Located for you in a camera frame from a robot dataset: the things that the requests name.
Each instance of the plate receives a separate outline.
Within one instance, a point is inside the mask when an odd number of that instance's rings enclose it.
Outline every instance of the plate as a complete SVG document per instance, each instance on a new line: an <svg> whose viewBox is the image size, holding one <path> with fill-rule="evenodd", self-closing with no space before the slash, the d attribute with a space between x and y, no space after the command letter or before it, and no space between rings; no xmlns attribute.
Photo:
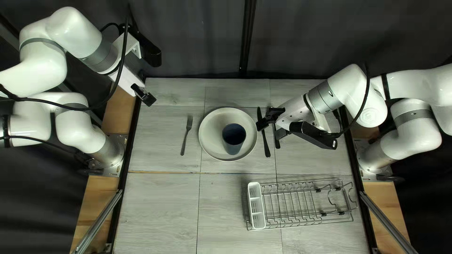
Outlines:
<svg viewBox="0 0 452 254"><path fill-rule="evenodd" d="M221 132L230 123L238 123L246 131L246 138L240 152L230 155L223 146ZM256 145L257 130L254 120L237 108L219 108L210 112L199 127L199 143L207 154L221 161L235 161L247 156Z"/></svg>

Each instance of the cup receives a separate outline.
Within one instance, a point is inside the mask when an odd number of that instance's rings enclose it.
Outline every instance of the cup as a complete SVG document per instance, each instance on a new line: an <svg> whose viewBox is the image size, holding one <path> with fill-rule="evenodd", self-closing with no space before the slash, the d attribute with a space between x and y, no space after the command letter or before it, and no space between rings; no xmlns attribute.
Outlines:
<svg viewBox="0 0 452 254"><path fill-rule="evenodd" d="M230 155L236 155L240 152L245 141L246 131L240 124L231 123L223 128L221 136L226 152Z"/></svg>

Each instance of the gray tile surface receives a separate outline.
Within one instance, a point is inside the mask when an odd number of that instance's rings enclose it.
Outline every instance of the gray tile surface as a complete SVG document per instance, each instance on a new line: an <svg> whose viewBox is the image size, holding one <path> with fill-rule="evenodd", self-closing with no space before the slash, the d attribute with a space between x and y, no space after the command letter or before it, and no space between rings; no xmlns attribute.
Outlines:
<svg viewBox="0 0 452 254"><path fill-rule="evenodd" d="M265 113L265 107L277 107L320 82L147 79L157 106L141 108L129 170L221 174L129 173L115 253L367 253L359 208L352 212L354 222L253 232L244 222L241 196L248 182L352 181L343 137L335 151L294 135L274 149L273 133L267 128L271 157L265 157L258 133L254 150L235 162L212 158L198 141L200 121L217 107L240 108L256 121L257 106ZM188 114L194 116L193 128L185 156L180 156ZM326 118L332 131L338 131L333 114ZM357 200L356 192L350 193ZM331 193L333 201L336 194Z"/></svg>
<svg viewBox="0 0 452 254"><path fill-rule="evenodd" d="M305 94L322 80L270 80L272 106L278 107L294 96ZM325 115L331 131L339 131L332 113ZM275 149L278 174L344 174L351 175L344 137L338 139L336 150L321 149L295 135L280 140Z"/></svg>
<svg viewBox="0 0 452 254"><path fill-rule="evenodd" d="M267 107L270 85L267 79L212 79L206 83L206 107Z"/></svg>
<svg viewBox="0 0 452 254"><path fill-rule="evenodd" d="M205 113L209 113L216 108L207 108ZM254 121L257 121L257 108L238 108L243 110ZM267 137L268 148L271 156L265 157L264 141L262 134L258 132L256 146L245 158L237 161L219 161L208 155L204 150L202 151L202 172L218 172L218 173L260 173L260 174L275 174L275 158L273 147L273 132L271 128L265 130Z"/></svg>
<svg viewBox="0 0 452 254"><path fill-rule="evenodd" d="M327 115L326 119L331 130L338 132L334 116ZM321 149L293 134L279 142L281 148L275 149L278 174L352 174L343 136L338 138L336 150Z"/></svg>
<svg viewBox="0 0 452 254"><path fill-rule="evenodd" d="M295 96L303 95L323 80L270 80L272 107L278 107Z"/></svg>
<svg viewBox="0 0 452 254"><path fill-rule="evenodd" d="M185 155L180 155L187 116L193 115ZM199 124L204 107L141 106L129 170L200 171Z"/></svg>
<svg viewBox="0 0 452 254"><path fill-rule="evenodd" d="M196 253L199 174L129 173L116 254Z"/></svg>
<svg viewBox="0 0 452 254"><path fill-rule="evenodd" d="M202 174L199 194L198 254L282 252L281 231L246 229L242 188L248 182L274 183L270 174Z"/></svg>
<svg viewBox="0 0 452 254"><path fill-rule="evenodd" d="M281 229L284 254L365 254L362 223L341 222Z"/></svg>
<svg viewBox="0 0 452 254"><path fill-rule="evenodd" d="M146 90L157 98L155 106L204 107L206 81L206 79L147 78Z"/></svg>

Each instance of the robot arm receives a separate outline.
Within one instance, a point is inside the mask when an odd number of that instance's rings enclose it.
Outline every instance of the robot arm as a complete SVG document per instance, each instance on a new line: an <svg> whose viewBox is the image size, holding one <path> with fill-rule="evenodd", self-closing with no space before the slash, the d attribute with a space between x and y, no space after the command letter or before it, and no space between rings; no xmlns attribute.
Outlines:
<svg viewBox="0 0 452 254"><path fill-rule="evenodd" d="M355 64L349 65L306 94L271 108L266 117L256 123L257 129L260 131L274 122L282 127L276 132L277 139L293 133L321 148L334 150L337 141L334 136L324 134L331 132L324 115L345 105L355 117L363 103L366 86L363 71ZM383 97L369 89L357 122L365 127L375 127L386 119L386 115Z"/></svg>
<svg viewBox="0 0 452 254"><path fill-rule="evenodd" d="M378 174L389 164L441 145L441 133L428 103L403 99L392 105L391 113L397 129L358 151L359 166L369 173Z"/></svg>
<svg viewBox="0 0 452 254"><path fill-rule="evenodd" d="M28 97L58 86L66 78L65 52L77 57L90 69L116 79L121 60L122 36L110 43L77 9L63 7L50 17L25 26L19 35L21 63L0 72L0 84L19 97ZM139 58L140 46L127 35L126 54ZM128 68L123 68L118 85L135 96L132 84L145 87Z"/></svg>
<svg viewBox="0 0 452 254"><path fill-rule="evenodd" d="M412 98L428 103L441 129L452 135L452 64L429 70L397 71L371 79L385 99Z"/></svg>
<svg viewBox="0 0 452 254"><path fill-rule="evenodd" d="M93 71L108 75L115 80L120 51L134 52L141 57L138 41L127 34L115 42L106 41L99 30L78 10L64 7L50 17L24 27L19 36L21 63L0 72L0 84L19 96L46 100L72 108L86 108L86 97L78 93L44 92L59 85L66 77L66 56L69 52ZM130 95L155 98L142 88L141 79L126 66L123 67L118 85ZM83 111L60 108L47 103L18 101L13 114L1 118L3 132L0 137L22 136L48 140L51 134L50 113L55 113L56 134L65 145L78 148L106 168L117 167L122 161L123 146L111 140L97 126L91 124L89 115ZM39 142L29 139L4 138L5 147L26 146Z"/></svg>

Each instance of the black knife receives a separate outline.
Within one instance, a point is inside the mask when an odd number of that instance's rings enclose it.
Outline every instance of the black knife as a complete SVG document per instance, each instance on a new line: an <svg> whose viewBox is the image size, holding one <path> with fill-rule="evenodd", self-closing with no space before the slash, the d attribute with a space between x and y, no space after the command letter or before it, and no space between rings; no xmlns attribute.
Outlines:
<svg viewBox="0 0 452 254"><path fill-rule="evenodd" d="M262 113L260 112L260 107L257 107L257 120L262 119ZM268 148L267 139L265 138L265 130L262 130L262 139L264 140L264 151L265 157L270 157L270 149Z"/></svg>
<svg viewBox="0 0 452 254"><path fill-rule="evenodd" d="M281 145L279 144L279 140L276 139L275 132L276 132L276 124L274 123L273 124L273 137L274 137L274 140L275 140L275 148L279 149L279 148L281 148Z"/></svg>

